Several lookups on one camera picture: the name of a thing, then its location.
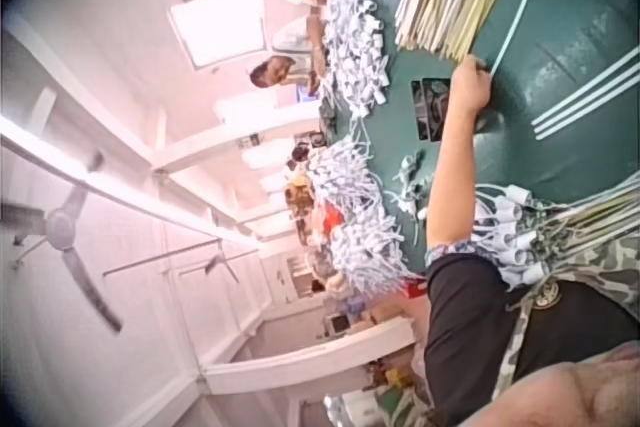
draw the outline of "ceiling light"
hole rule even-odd
[[[260,185],[267,193],[276,192],[284,189],[287,179],[282,172],[276,172],[261,178]]]
[[[262,89],[245,92],[216,102],[213,111],[225,125],[259,126],[273,115],[278,104],[276,89]]]
[[[275,139],[242,152],[242,160],[251,169],[263,169],[273,165],[284,164],[295,147],[293,138]]]
[[[165,222],[184,227],[195,232],[220,237],[251,247],[261,247],[262,242],[204,220],[196,215],[164,203],[154,197],[132,189],[123,183],[97,172],[89,173],[85,166],[69,158],[59,149],[47,144],[35,135],[22,130],[13,122],[0,116],[2,145],[20,157],[46,171],[81,184],[101,197],[112,200],[137,212],[150,215]]]

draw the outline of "black t-shirt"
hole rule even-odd
[[[527,289],[506,292],[496,267],[481,257],[451,254],[427,272],[431,300],[425,368],[437,417],[458,425],[488,404]],[[560,300],[534,310],[514,380],[559,362],[578,362],[639,335],[624,309],[591,287],[559,282]]]

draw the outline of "man's hand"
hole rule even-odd
[[[327,73],[327,59],[325,59],[324,52],[321,48],[313,49],[311,65],[314,72],[316,72],[316,74],[318,74],[320,77],[324,77]]]
[[[320,87],[320,78],[315,72],[309,73],[309,80],[307,81],[307,91],[309,95],[313,95],[318,91]]]
[[[468,54],[453,72],[449,97],[449,114],[474,118],[489,103],[491,75],[482,70],[484,63]]]

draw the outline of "skylight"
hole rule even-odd
[[[196,68],[266,48],[263,0],[191,0],[170,16]]]

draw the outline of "dark hair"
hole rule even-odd
[[[291,158],[296,162],[304,162],[309,158],[309,147],[304,143],[299,143],[291,151]]]
[[[271,59],[265,60],[260,65],[256,66],[249,74],[251,83],[256,87],[258,87],[259,89],[264,89],[269,87],[264,81],[264,74],[267,72],[267,67],[269,65],[270,60]]]
[[[322,285],[322,282],[320,282],[318,279],[313,279],[311,281],[311,292],[313,292],[314,294],[324,292],[325,290],[326,289],[324,288],[324,285]]]

